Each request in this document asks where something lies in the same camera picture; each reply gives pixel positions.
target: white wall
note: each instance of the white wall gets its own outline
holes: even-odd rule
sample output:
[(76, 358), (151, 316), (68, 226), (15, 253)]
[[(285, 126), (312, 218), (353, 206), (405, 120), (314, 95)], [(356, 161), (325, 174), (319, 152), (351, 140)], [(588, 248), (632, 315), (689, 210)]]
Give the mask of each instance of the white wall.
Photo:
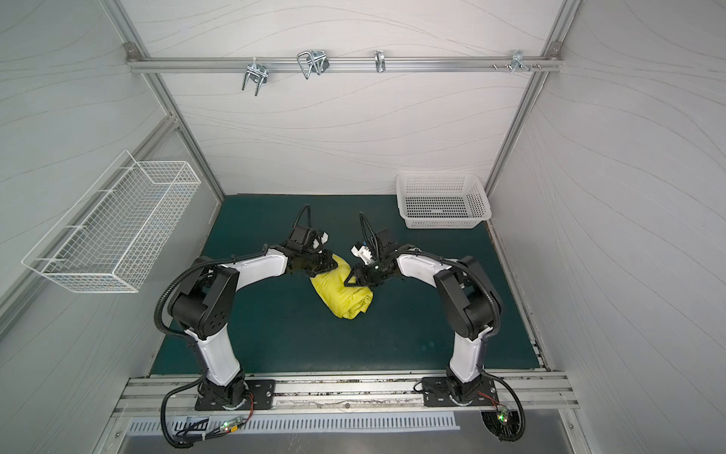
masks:
[[(0, 295), (20, 259), (125, 148), (164, 118), (125, 65), (95, 0), (0, 4)], [(154, 158), (191, 161), (178, 137)], [(0, 451), (87, 453), (160, 339), (158, 294), (199, 252), (216, 201), (203, 185), (140, 293), (50, 284), (0, 341)]]
[[(123, 0), (154, 57), (538, 55), (561, 0)], [(392, 194), (401, 171), (486, 178), (528, 74), (164, 76), (225, 192)]]
[(726, 4), (587, 0), (494, 224), (595, 453), (726, 450)]

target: black mounting plate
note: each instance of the black mounting plate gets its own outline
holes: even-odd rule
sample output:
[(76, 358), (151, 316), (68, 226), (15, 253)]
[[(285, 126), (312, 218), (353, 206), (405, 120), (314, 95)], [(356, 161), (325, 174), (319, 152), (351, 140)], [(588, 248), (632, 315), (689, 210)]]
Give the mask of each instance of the black mounting plate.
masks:
[[(475, 395), (474, 400), (469, 405), (458, 405), (454, 402), (449, 395), (449, 391), (446, 389), (446, 377), (424, 377), (421, 378), (421, 384), (424, 389), (431, 390), (423, 392), (424, 407), (478, 407), (480, 405), (492, 405), (491, 400), (478, 394)], [(494, 387), (494, 382), (492, 380), (488, 378), (482, 380), (477, 388), (477, 391), (486, 394), (499, 402), (497, 389)]]
[[(274, 397), (274, 380), (245, 380), (250, 392), (255, 397), (255, 410), (269, 410), (272, 408), (272, 398)], [(214, 411), (227, 410), (218, 405), (216, 402), (197, 397), (197, 403), (194, 405), (196, 411)], [(244, 403), (235, 408), (235, 410), (249, 410), (250, 400), (246, 399)]]

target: metal clip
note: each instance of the metal clip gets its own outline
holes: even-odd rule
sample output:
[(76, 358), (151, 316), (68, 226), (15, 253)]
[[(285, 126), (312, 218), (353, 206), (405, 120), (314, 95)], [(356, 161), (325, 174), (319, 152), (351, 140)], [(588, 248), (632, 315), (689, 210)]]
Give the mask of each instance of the metal clip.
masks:
[(141, 51), (135, 43), (123, 43), (123, 50), (126, 51), (127, 62), (138, 62), (141, 59)]
[(327, 61), (327, 55), (325, 55), (324, 50), (306, 50), (298, 54), (298, 65), (300, 65), (300, 69), (303, 71), (303, 76), (310, 78), (313, 69), (320, 76), (330, 67), (330, 62)]
[(509, 65), (507, 65), (507, 68), (509, 68), (510, 73), (514, 73), (520, 69), (525, 70), (525, 71), (531, 70), (531, 68), (532, 68), (531, 66), (528, 66), (528, 65), (525, 65), (524, 63), (522, 63), (522, 58), (524, 58), (524, 54), (522, 53), (521, 50), (514, 52), (514, 55), (512, 56), (512, 62)]
[(255, 84), (257, 84), (257, 87), (255, 87), (255, 96), (260, 92), (260, 87), (262, 84), (267, 83), (267, 69), (263, 65), (259, 65), (256, 62), (253, 62), (251, 65), (247, 65), (247, 70), (245, 71), (245, 78), (242, 80), (242, 90), (244, 91), (245, 85), (247, 85), (247, 81), (251, 80)]
[(562, 51), (562, 41), (553, 41), (547, 49), (547, 58), (550, 60), (559, 60)]
[(382, 50), (377, 50), (374, 53), (375, 56), (375, 72), (382, 73), (386, 70), (386, 56), (383, 55)]

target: dark green mat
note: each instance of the dark green mat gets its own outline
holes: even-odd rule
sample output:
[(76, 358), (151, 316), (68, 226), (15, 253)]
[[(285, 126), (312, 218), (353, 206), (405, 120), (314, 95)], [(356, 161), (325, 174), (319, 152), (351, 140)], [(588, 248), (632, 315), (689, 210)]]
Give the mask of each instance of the dark green mat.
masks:
[[(400, 243), (424, 251), (479, 259), (504, 299), (502, 330), (489, 345), (488, 368), (527, 369), (539, 363), (524, 329), (486, 228), (408, 230), (394, 195), (235, 195), (225, 199), (204, 248), (215, 259), (259, 251), (282, 242), (305, 204), (313, 227), (330, 235), (327, 247), (349, 264), (362, 239), (358, 213), (376, 230), (388, 227)], [(245, 371), (445, 369), (454, 332), (444, 319), (436, 289), (419, 280), (389, 280), (374, 289), (365, 314), (338, 319), (305, 275), (283, 275), (237, 292), (229, 337)], [(152, 373), (197, 373), (192, 352), (180, 339), (165, 339)]]

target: metal hook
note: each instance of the metal hook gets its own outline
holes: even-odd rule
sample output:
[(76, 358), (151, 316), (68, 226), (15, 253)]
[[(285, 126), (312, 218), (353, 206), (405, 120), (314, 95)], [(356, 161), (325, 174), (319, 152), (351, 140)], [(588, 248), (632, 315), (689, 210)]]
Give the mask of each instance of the metal hook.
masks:
[(373, 54), (375, 57), (375, 72), (382, 73), (386, 71), (386, 56), (382, 50), (377, 50)]
[(242, 90), (244, 91), (245, 85), (247, 85), (247, 81), (251, 80), (257, 86), (255, 87), (255, 96), (260, 92), (260, 87), (262, 84), (267, 83), (267, 69), (263, 65), (259, 65), (256, 62), (253, 62), (251, 65), (247, 65), (247, 70), (245, 71), (245, 78), (242, 80)]
[(520, 69), (525, 70), (525, 71), (531, 70), (531, 66), (528, 66), (528, 65), (525, 65), (524, 63), (522, 63), (522, 58), (524, 58), (524, 54), (522, 53), (521, 50), (514, 52), (514, 55), (512, 56), (512, 62), (509, 65), (507, 65), (507, 67), (509, 68), (509, 71), (511, 73), (514, 73)]
[(327, 55), (324, 50), (306, 50), (298, 54), (298, 65), (300, 65), (300, 69), (303, 71), (303, 76), (308, 79), (313, 69), (315, 69), (315, 73), (318, 76), (323, 74), (330, 67), (330, 62), (327, 61)]

